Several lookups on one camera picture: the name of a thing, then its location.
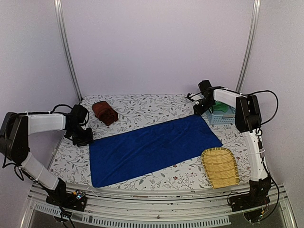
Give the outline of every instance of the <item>wire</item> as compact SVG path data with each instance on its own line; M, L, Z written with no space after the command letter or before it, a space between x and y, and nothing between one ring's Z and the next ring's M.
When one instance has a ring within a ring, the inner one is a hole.
M236 193L236 194L239 194L239 195L242 195L242 196L245 196L245 194L243 193L240 193L240 192L237 192L237 191L232 191L229 193L229 195L227 196L227 203L229 206L231 206L231 204L229 203L228 199L229 199L229 196L232 194L232 193Z
M277 110L279 109L279 98L278 98L277 95L276 95L274 92L272 92L271 90L261 90L261 91L256 91L256 92L253 92L253 93L250 93L250 94L242 94L242 95L248 96L248 95L253 95L253 94L261 94L261 93L271 93L271 94L273 94L273 95L275 96L275 98L276 98L275 113L272 115L272 117L271 117L269 120L267 120L267 121L261 123L261 126L262 126L262 125L264 125L264 124L270 122L270 121L276 116Z
M266 173L269 175L270 179L272 180L272 182L275 184L276 186L276 189L277 189L277 200L276 200L276 204L275 204L275 207L272 209L272 211L266 216L264 217L263 219L261 219L261 221L264 221L266 218L268 218L276 209L277 205L279 204L279 200L280 200L280 189L279 189L279 186L276 184L275 180L272 178L272 176L270 175L269 171L267 170L266 166L265 166L265 163L264 163L264 160L262 161L263 163L263 166L264 166L264 169L266 171Z
M62 115L65 115L67 116L69 113L64 113L64 112L53 112L53 113L58 113L58 114L62 114Z
M84 98L81 98L81 100L79 101L79 103L78 104L81 104L81 102L84 100Z
M266 204L266 206L265 206L265 208L264 208L264 213L266 212L266 209L267 209L267 207L268 207L268 203L267 203L267 201L265 200L265 204Z
M210 107L209 112L210 112L211 114L214 113L214 108L213 108L213 106Z
M71 138L67 138L66 136L65 136L65 138L68 139L68 140L70 140L70 141L73 141Z
M44 187L41 183L38 182L38 184L43 188L44 191L47 192L47 194L50 196L50 198L52 198L52 200L59 206L59 209L61 210L61 213L60 213L60 216L61 216L61 219L63 220L63 215L67 216L68 217L68 220L70 221L70 223L72 224L72 227L73 228L76 228L72 219L71 219L71 216L66 212L66 210L64 210L64 208L60 205L60 203L55 200L53 198L53 196L51 196L51 194L48 193L48 189L46 187ZM61 221L61 224L65 227L65 228L68 228L67 225L65 224L65 222Z
M256 128L256 135L257 135L258 137L261 137L261 136L263 135L263 131L262 131L261 128Z
M194 97L194 96L196 96L196 95L199 95L199 94L202 94L202 92L199 92L199 93L193 94L193 95L189 95L189 94L188 94L188 95L186 96L186 98L189 99L189 100L191 100L191 101L194 101L194 102L200 101L201 99L199 99L199 100L193 100L193 99L192 99L192 97Z
M250 93L250 94L242 94L242 93L238 93L238 92L236 92L236 91L229 90L229 89L226 89L226 88L216 88L216 89L225 90L225 91L232 92L232 93L239 94L239 95L243 95L243 96L249 96L249 95L254 95L254 94L261 94L261 93L271 93L271 94L273 94L273 95L275 96L275 98L276 98L276 109L275 109L275 113L273 114L273 116L272 116L269 120L267 120L267 121L261 123L261 126L264 125L264 124L266 124L266 123L268 123L268 122L270 122L271 120L273 120L273 118L276 116L276 113L277 113L278 108L279 108L279 98L278 98L277 95L276 95L273 91L271 91L271 90L260 90L260 91L256 91L256 92L253 92L253 93Z
M12 116L10 116L9 119L8 119L8 121L6 122L5 134L4 134L4 135L5 135L5 152L4 152L4 160L3 160L2 168L5 169L6 167L8 167L8 166L10 166L10 165L14 165L14 172L15 172L16 176L17 176L20 180L24 181L24 177L23 177L23 174L22 174L21 170L18 169L18 170L19 170L19 174L17 173L16 168L18 168L19 166L18 166L16 163L11 162L11 163L6 164L7 151L8 151L8 139L7 139L8 125L9 125L10 119L11 119L13 116L16 116L16 115L18 115L18 114L13 114Z
M73 109L71 106L69 106L69 105L67 105L67 104L57 104L54 108L53 108L53 110L50 112L51 114L52 113L54 113L55 112L55 110L58 108L58 107L68 107L68 108L70 108L71 110Z
M87 123L89 122L89 118L90 118L90 112L87 111L87 120L84 123L80 124L79 126L85 126L85 125L87 125Z

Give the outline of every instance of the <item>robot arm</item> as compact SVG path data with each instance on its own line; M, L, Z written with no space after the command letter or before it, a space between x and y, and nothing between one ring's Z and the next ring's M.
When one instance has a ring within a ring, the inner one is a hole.
M34 133L66 130L65 137L72 137L74 145L82 146L93 140L92 129L84 130L81 126L88 114L87 109L75 105L70 113L7 113L0 129L0 152L5 159L13 161L23 174L37 181L48 192L47 201L70 208L73 198L66 192L66 184L50 173L30 152L28 136Z
M187 97L196 102L194 113L204 114L215 101L230 105L236 109L235 125L241 132L247 146L251 167L250 191L247 195L230 197L233 211L248 209L269 203L268 191L271 188L271 178L265 170L265 150L261 138L261 114L255 95L241 95L220 86L212 87L208 80L199 83L200 96Z

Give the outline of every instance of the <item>patterned table cover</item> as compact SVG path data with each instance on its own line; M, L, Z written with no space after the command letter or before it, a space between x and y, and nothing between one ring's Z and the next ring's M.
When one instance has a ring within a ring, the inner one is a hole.
M103 100L119 113L119 120L108 127L94 116L91 109L92 104ZM185 98L185 95L151 94L86 96L81 104L90 111L87 127L93 129L94 139L186 117L193 114L194 105ZM221 124L209 125L209 127L221 140L223 147L233 152L237 161L240 184L248 182L250 165L247 148L235 125ZM66 182L91 186L89 146L76 147L70 140L64 138L49 170ZM185 190L211 188L211 185L199 156L106 188Z

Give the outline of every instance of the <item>brown cloth block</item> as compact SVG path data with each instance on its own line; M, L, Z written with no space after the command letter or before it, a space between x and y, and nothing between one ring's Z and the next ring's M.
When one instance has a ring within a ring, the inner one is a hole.
M107 126L118 120L118 113L106 101L93 104L92 109L95 116Z

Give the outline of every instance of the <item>floral tablecloth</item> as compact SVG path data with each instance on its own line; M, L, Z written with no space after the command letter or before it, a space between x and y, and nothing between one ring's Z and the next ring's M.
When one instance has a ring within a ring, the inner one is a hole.
M103 100L107 101L119 113L119 120L108 127L94 116L91 109L92 104ZM96 95L85 97L81 104L90 111L87 127L93 129L94 139L193 114L193 103L186 99L185 95ZM222 141L223 147L233 152L237 161L240 183L248 182L250 179L250 165L247 148L235 125L209 126ZM89 146L76 147L70 140L64 138L50 166L50 171L67 182L91 186ZM196 157L106 188L184 190L211 188L211 185L204 171L201 158Z

